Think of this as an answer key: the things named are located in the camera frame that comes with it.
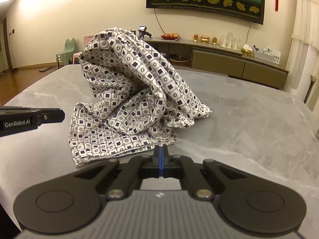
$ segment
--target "wooden floor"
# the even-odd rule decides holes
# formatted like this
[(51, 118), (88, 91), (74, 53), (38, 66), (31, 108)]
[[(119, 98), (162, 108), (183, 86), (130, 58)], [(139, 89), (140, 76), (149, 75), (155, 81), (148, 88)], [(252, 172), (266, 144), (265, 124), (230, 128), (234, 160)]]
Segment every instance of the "wooden floor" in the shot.
[(51, 67), (44, 72), (39, 72), (42, 68), (18, 69), (17, 71), (0, 75), (0, 106), (3, 106), (24, 89), (56, 70), (56, 67)]

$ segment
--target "metal screw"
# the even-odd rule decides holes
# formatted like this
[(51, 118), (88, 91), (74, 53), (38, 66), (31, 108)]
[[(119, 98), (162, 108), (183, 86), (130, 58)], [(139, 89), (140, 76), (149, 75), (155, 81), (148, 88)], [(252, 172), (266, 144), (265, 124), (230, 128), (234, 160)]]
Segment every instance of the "metal screw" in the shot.
[(196, 195), (200, 198), (209, 198), (213, 193), (210, 190), (202, 189), (196, 192)]
[(118, 199), (124, 196), (124, 192), (118, 189), (110, 190), (108, 196), (113, 199)]

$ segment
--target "black and white fabric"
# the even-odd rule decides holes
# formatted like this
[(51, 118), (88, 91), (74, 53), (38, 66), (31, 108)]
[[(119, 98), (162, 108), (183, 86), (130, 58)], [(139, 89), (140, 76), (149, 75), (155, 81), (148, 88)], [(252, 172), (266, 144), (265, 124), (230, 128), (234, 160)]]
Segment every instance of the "black and white fabric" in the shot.
[(211, 113), (166, 58), (131, 32), (103, 31), (79, 58), (98, 103), (75, 105), (69, 143), (76, 165), (173, 144), (174, 128)]

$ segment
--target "marble tabletop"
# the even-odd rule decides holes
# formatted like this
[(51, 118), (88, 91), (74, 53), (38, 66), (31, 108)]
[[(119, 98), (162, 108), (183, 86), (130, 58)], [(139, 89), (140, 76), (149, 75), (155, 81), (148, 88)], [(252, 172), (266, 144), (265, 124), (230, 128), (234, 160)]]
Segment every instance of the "marble tabletop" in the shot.
[[(195, 162), (213, 158), (288, 186), (307, 203), (300, 232), (319, 234), (319, 122), (304, 103), (283, 91), (209, 73), (178, 70), (202, 103), (208, 119), (176, 130), (170, 154)], [(25, 188), (76, 171), (68, 144), (70, 119), (77, 102), (96, 102), (80, 65), (65, 66), (36, 82), (6, 105), (61, 108), (62, 123), (0, 138), (0, 203), (17, 224), (12, 205)], [(147, 179), (147, 189), (176, 189), (175, 179)]]

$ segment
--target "baseboard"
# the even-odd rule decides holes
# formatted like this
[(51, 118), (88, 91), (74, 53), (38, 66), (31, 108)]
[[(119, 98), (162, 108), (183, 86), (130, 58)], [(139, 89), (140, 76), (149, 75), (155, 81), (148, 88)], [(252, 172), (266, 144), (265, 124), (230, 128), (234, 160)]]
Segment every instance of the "baseboard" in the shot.
[(43, 64), (36, 64), (36, 65), (29, 65), (29, 66), (24, 66), (24, 67), (18, 67), (18, 69), (25, 69), (25, 68), (37, 68), (37, 67), (54, 67), (57, 66), (56, 62), (53, 63), (43, 63)]

